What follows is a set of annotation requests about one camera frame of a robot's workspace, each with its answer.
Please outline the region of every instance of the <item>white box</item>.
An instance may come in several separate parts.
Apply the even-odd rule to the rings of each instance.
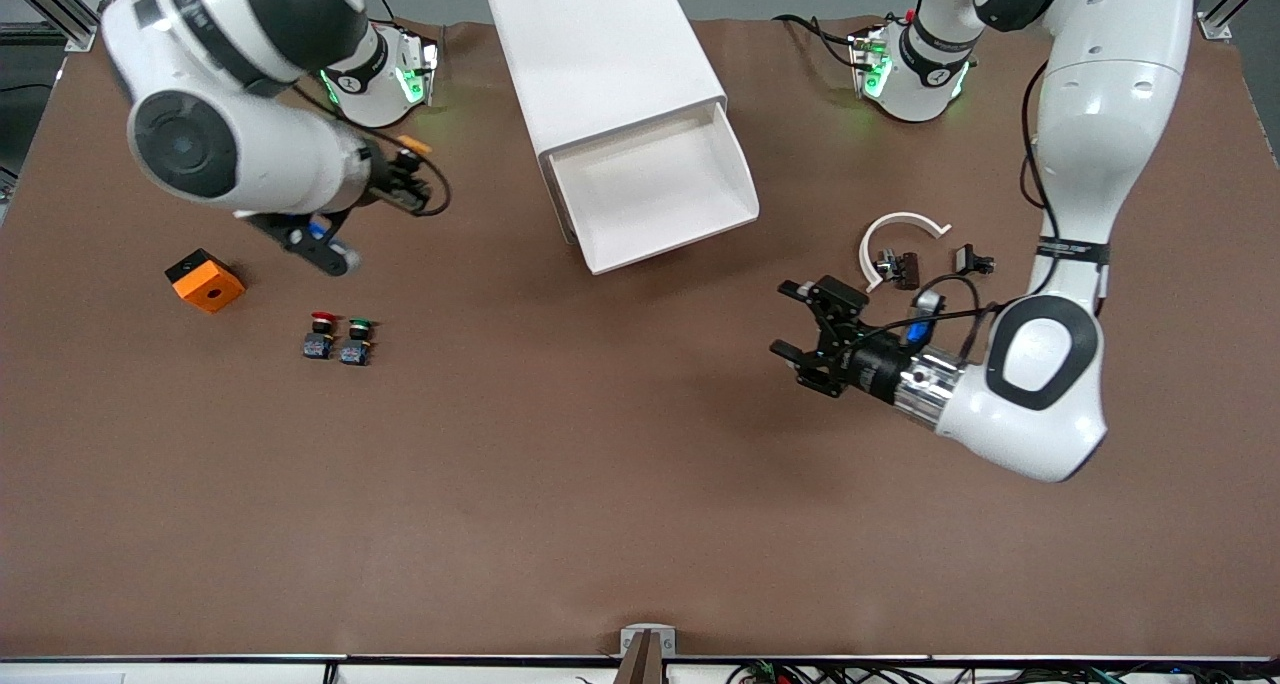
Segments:
[[[570,241],[600,274],[754,222],[724,91],[676,0],[489,0]]]

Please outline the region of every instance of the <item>brown table surface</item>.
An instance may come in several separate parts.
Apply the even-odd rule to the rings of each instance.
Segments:
[[[1280,649],[1280,175],[1236,53],[1193,42],[1115,231],[1111,433],[1048,485],[767,351],[813,337],[774,287],[860,286],[892,210],[955,224],[876,242],[925,275],[973,242],[984,297],[1024,289],[1019,101],[1047,42],[988,35],[910,126],[795,28],[695,28],[760,218],[603,277],[490,27],[448,28],[438,106],[401,127],[453,209],[357,213],[338,281],[151,186],[102,47],[72,56],[0,231],[0,652],[591,653],[637,620],[687,653]],[[214,316],[164,279],[196,247],[250,282]],[[374,364],[300,356],[314,309],[379,320]]]

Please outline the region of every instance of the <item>orange cube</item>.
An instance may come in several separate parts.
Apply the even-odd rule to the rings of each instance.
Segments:
[[[219,311],[244,292],[244,284],[230,269],[202,248],[191,252],[164,274],[183,301],[209,314]]]

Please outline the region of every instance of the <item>white cable clip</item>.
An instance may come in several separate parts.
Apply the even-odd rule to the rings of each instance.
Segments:
[[[868,293],[881,286],[881,282],[884,279],[879,275],[879,272],[872,263],[870,241],[876,229],[879,229],[886,224],[914,224],[925,232],[932,233],[934,240],[951,231],[951,224],[940,227],[933,219],[929,219],[923,214],[915,214],[914,211],[895,211],[893,214],[886,214],[876,222],[872,222],[872,225],[867,228],[867,233],[863,234],[863,243],[858,246],[858,264],[861,265],[863,277],[867,278]]]

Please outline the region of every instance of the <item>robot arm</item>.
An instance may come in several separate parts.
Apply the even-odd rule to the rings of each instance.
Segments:
[[[932,323],[900,341],[859,322],[860,292],[831,278],[804,287],[788,282],[783,293],[815,318],[833,315],[837,325],[823,330],[813,352],[785,342],[773,351],[812,388],[838,396],[856,386],[995,464],[1060,482],[1106,436],[1103,337],[1093,310],[1106,296],[1112,224],[1178,96],[1192,0],[922,1],[911,24],[886,36],[887,58],[905,54],[909,65],[882,68],[877,91],[868,92],[904,119],[936,117],[952,99],[954,83],[933,74],[931,86],[931,72],[963,72],[954,65],[960,59],[938,61],[963,42],[931,37],[933,31],[955,38],[968,36],[974,20],[1010,29],[1038,20],[1055,36],[1036,146],[1052,215],[1046,211],[1029,293],[1004,306],[986,361],[969,364],[928,346]],[[933,5],[945,10],[927,8]],[[918,41],[919,22],[927,23],[932,49]],[[972,41],[964,46],[972,49]],[[950,54],[964,59],[968,50]],[[867,82],[861,86],[865,92]]]
[[[115,0],[102,35],[132,104],[129,149],[165,191],[234,210],[334,275],[357,263],[333,238],[352,206],[384,197],[429,213],[412,151],[388,161],[348,127],[273,99],[378,38],[362,0]]]

